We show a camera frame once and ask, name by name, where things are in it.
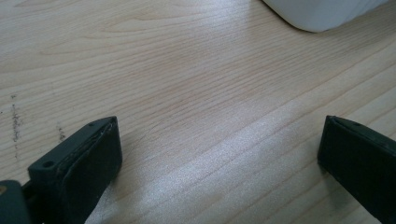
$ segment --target black plastic part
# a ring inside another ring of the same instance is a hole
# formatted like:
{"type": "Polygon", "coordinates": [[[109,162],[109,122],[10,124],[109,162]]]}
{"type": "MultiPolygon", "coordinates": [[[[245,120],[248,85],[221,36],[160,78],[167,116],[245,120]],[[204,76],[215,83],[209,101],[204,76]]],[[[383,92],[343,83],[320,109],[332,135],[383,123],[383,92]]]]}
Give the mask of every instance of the black plastic part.
{"type": "Polygon", "coordinates": [[[328,116],[318,163],[382,223],[396,223],[396,142],[328,116]]]}
{"type": "Polygon", "coordinates": [[[0,181],[0,223],[31,224],[21,184],[15,180],[0,181]]]}
{"type": "Polygon", "coordinates": [[[29,168],[31,188],[42,200],[42,222],[84,223],[120,170],[116,117],[92,122],[29,168]]]}

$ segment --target white object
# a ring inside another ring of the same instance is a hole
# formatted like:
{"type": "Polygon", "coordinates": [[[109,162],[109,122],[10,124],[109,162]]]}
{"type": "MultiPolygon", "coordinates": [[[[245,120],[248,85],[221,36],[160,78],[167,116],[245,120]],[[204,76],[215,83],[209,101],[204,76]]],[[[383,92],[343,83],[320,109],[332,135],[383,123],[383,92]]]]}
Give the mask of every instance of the white object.
{"type": "Polygon", "coordinates": [[[291,25],[322,32],[358,17],[388,0],[263,0],[291,25]]]}

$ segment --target light wood surface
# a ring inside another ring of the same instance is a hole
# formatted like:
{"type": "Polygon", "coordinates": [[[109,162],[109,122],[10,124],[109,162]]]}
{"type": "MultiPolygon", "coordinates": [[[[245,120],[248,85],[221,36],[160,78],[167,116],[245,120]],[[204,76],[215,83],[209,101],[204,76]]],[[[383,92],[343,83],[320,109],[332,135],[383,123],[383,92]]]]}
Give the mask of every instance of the light wood surface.
{"type": "Polygon", "coordinates": [[[263,2],[0,2],[0,174],[119,118],[87,223],[376,223],[317,165],[326,115],[396,138],[396,1],[321,34],[263,2]]]}

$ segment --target dark stain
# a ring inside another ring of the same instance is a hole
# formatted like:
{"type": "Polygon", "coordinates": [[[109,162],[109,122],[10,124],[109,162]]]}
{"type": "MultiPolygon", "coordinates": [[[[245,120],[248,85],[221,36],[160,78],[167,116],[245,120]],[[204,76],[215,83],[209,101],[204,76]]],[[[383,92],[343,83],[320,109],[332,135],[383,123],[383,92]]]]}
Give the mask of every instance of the dark stain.
{"type": "Polygon", "coordinates": [[[14,130],[13,140],[16,143],[21,138],[20,127],[22,123],[21,123],[21,118],[18,114],[18,109],[15,105],[12,105],[11,111],[12,111],[12,129],[14,130]]]}

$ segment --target wood grain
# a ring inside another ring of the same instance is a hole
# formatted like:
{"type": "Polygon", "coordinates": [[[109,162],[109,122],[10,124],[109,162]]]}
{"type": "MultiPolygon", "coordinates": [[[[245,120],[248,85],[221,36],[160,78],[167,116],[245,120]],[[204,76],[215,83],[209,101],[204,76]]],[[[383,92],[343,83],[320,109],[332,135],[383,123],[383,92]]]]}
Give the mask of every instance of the wood grain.
{"type": "Polygon", "coordinates": [[[0,174],[116,115],[87,223],[377,223],[316,163],[326,115],[396,139],[396,2],[321,34],[263,2],[0,2],[0,174]]]}

